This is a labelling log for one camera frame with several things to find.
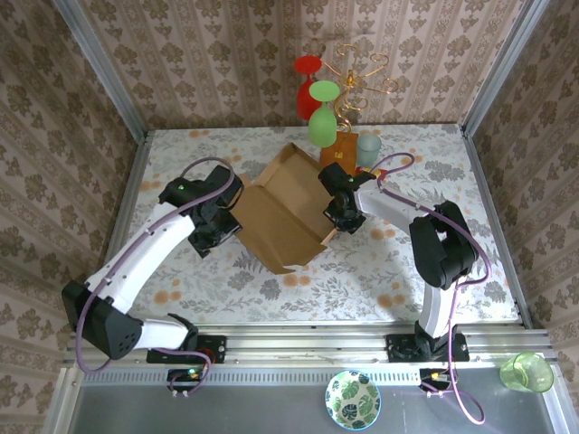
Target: green glass cup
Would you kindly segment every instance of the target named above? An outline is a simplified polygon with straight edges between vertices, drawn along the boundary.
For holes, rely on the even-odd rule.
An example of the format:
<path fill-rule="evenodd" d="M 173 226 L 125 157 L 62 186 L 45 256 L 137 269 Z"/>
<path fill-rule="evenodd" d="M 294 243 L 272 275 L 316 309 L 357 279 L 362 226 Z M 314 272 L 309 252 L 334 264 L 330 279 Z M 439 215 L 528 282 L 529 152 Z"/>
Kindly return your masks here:
<path fill-rule="evenodd" d="M 309 94 L 322 105 L 309 118 L 309 141 L 318 147 L 334 145 L 337 138 L 337 120 L 334 111 L 327 106 L 327 102 L 336 99 L 340 88 L 336 83 L 328 80 L 317 81 L 309 87 Z"/>
<path fill-rule="evenodd" d="M 500 380 L 518 392 L 547 392 L 555 377 L 549 363 L 536 353 L 521 353 L 500 368 Z"/>

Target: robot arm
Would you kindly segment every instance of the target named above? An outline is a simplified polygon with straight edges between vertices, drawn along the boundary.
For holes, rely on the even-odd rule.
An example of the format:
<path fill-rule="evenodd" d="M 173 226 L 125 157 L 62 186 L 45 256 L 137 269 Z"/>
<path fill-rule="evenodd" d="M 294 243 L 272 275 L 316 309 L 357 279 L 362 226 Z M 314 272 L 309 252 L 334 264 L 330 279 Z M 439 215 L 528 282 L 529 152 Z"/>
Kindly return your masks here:
<path fill-rule="evenodd" d="M 426 358 L 438 351 L 438 342 L 444 340 L 451 313 L 451 284 L 470 273 L 478 258 L 472 245 L 451 226 L 438 221 L 421 211 L 418 206 L 401 202 L 400 199 L 383 194 L 375 183 L 375 176 L 363 172 L 354 177 L 346 174 L 338 163 L 329 165 L 320 172 L 319 180 L 334 199 L 325 215 L 339 231 L 354 233 L 365 221 L 364 214 L 372 214 L 388 220 L 406 232 L 413 245 L 414 262 L 424 279 L 424 302 L 420 318 L 415 327 L 416 339 Z M 406 198 L 401 193 L 398 197 Z M 435 209 L 468 231 L 468 226 L 455 203 L 441 205 L 423 203 Z"/>
<path fill-rule="evenodd" d="M 204 181 L 176 178 L 159 195 L 159 204 L 155 205 L 147 221 L 114 258 L 83 285 L 71 281 L 62 291 L 67 317 L 76 329 L 90 293 L 118 263 L 119 258 L 131 249 L 133 241 L 143 234 L 147 235 L 117 272 L 106 279 L 106 287 L 97 295 L 86 315 L 82 337 L 110 359 L 118 360 L 138 348 L 196 349 L 197 329 L 183 318 L 171 315 L 175 320 L 141 321 L 130 316 L 128 311 L 148 278 L 181 241 L 189 239 L 195 250 L 204 257 L 209 249 L 221 244 L 241 228 L 229 212 L 242 190 L 242 182 L 237 176 L 222 194 L 175 214 L 175 210 L 182 205 L 225 185 L 229 176 L 229 169 L 217 166 Z M 151 225 L 164 217 L 165 222 L 151 231 Z"/>

